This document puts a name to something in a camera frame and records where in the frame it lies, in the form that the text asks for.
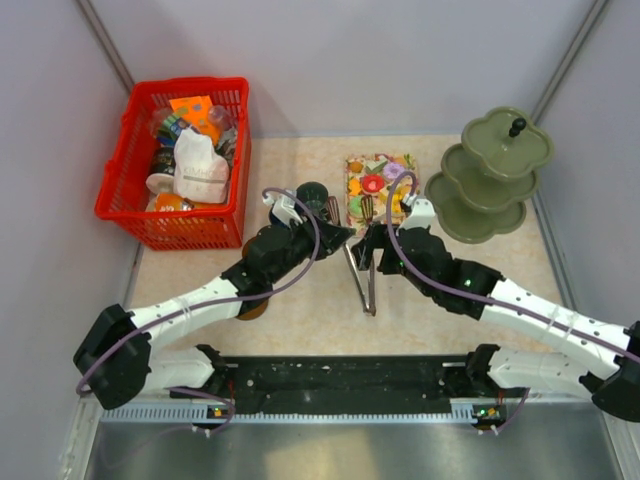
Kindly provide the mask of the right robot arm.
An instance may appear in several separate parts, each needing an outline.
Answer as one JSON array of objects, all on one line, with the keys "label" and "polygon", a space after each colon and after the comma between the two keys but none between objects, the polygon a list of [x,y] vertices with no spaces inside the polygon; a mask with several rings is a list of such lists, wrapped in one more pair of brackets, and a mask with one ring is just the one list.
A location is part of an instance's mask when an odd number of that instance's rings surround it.
[{"label": "right robot arm", "polygon": [[496,389],[561,391],[590,400],[616,418],[639,420],[639,326],[610,324],[534,295],[499,271],[454,257],[427,228],[371,225],[351,249],[369,268],[381,250],[378,271],[401,275],[444,310],[516,330],[552,348],[550,354],[477,348],[467,384],[487,396]]}]

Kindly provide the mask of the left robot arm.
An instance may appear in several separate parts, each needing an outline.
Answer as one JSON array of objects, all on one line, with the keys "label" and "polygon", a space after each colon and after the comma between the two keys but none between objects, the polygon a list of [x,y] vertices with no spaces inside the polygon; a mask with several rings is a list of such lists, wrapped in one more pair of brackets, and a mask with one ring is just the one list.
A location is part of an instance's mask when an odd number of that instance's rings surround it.
[{"label": "left robot arm", "polygon": [[292,270],[301,275],[313,261],[340,249],[352,228],[317,217],[290,227],[269,225],[243,248],[242,258],[205,285],[148,307],[103,309],[73,356],[82,375],[78,390],[95,396],[106,410],[142,393],[174,387],[216,396],[227,374],[205,346],[171,354],[166,346],[211,323],[247,314],[276,293]]}]

